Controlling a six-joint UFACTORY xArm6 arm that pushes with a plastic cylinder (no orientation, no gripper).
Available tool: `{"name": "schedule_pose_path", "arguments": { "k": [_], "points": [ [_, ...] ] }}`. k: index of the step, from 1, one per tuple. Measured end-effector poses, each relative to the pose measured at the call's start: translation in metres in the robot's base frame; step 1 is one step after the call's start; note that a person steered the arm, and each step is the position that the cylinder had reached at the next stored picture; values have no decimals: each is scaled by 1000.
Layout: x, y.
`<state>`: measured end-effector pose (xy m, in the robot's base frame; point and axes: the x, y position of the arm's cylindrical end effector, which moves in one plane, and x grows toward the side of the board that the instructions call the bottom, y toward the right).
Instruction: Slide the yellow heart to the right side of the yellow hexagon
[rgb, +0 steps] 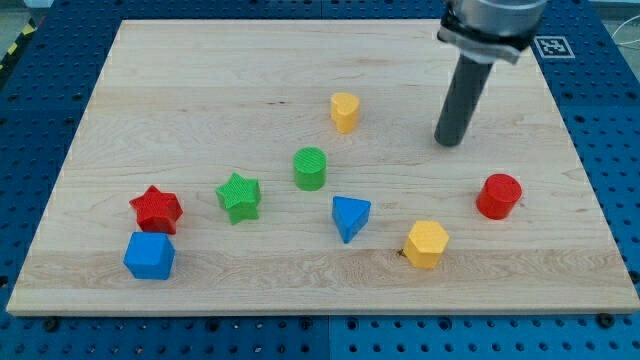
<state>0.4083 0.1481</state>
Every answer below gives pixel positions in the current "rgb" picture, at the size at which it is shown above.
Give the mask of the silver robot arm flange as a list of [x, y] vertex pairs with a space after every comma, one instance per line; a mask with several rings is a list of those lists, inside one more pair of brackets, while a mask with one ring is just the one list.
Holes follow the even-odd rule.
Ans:
[[537, 34], [547, 0], [446, 0], [437, 38], [480, 64], [516, 64]]

